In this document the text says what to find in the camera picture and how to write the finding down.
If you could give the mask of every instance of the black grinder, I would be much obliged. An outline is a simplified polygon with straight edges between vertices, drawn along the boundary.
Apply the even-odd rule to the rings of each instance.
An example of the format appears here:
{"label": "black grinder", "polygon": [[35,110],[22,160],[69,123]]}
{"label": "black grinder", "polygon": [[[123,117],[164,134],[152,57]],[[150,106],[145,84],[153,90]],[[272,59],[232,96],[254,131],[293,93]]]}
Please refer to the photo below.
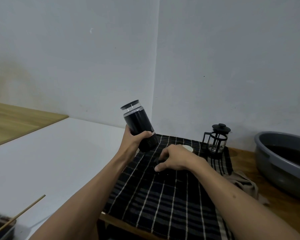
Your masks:
{"label": "black grinder", "polygon": [[141,152],[148,152],[159,145],[159,141],[155,130],[153,129],[151,122],[145,112],[145,109],[141,106],[139,100],[135,100],[121,107],[123,110],[123,117],[126,121],[132,135],[138,135],[144,131],[151,131],[152,136],[145,138],[140,142],[139,149]]}

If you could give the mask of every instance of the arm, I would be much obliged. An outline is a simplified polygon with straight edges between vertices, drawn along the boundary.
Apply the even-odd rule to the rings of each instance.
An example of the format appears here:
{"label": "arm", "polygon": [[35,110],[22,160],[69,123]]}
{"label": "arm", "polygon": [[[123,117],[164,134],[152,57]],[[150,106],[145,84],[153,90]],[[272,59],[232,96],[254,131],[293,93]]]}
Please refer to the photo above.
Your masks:
{"label": "arm", "polygon": [[88,238],[108,197],[125,166],[132,161],[140,141],[151,132],[132,136],[126,126],[119,151],[112,160],[86,185],[67,200],[30,240],[71,240]]}
{"label": "arm", "polygon": [[295,229],[218,174],[203,158],[181,145],[168,146],[162,151],[160,159],[167,155],[169,158],[157,165],[155,170],[159,172],[172,168],[191,171],[238,240],[300,240],[300,234]]}

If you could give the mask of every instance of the beige cloth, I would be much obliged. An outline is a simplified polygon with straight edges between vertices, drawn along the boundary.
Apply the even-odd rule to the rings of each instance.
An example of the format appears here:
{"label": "beige cloth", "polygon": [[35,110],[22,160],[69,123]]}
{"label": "beige cloth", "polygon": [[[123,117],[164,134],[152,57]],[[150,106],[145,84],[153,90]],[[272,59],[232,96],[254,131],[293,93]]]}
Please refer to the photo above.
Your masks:
{"label": "beige cloth", "polygon": [[242,171],[233,171],[231,175],[225,174],[223,177],[236,185],[238,188],[242,189],[248,195],[255,198],[261,204],[270,204],[267,198],[258,193],[258,186],[256,185],[256,183],[252,182]]}

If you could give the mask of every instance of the white countertop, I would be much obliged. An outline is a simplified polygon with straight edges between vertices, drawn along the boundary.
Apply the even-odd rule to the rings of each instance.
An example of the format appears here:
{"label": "white countertop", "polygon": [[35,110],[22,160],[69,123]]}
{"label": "white countertop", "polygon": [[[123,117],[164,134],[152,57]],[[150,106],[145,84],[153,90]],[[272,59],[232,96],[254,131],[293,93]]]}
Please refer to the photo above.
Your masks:
{"label": "white countertop", "polygon": [[116,154],[124,129],[67,118],[0,145],[0,214],[20,216],[16,239],[28,239]]}

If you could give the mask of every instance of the hand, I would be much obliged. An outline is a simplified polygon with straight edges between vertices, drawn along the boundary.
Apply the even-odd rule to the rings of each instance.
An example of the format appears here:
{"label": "hand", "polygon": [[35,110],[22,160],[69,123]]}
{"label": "hand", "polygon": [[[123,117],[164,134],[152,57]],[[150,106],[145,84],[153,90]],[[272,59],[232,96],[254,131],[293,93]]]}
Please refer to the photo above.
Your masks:
{"label": "hand", "polygon": [[120,148],[117,155],[124,156],[128,161],[131,162],[136,155],[136,151],[142,139],[148,138],[152,135],[151,131],[144,131],[136,136],[133,136],[130,132],[130,128],[126,125],[126,129],[123,134]]}
{"label": "hand", "polygon": [[189,169],[189,162],[195,161],[198,156],[187,149],[185,149],[182,145],[169,145],[164,148],[160,154],[159,160],[163,160],[164,157],[169,156],[169,158],[156,165],[154,170],[156,172],[160,172],[165,170],[166,168],[171,168],[174,170],[183,170]]}

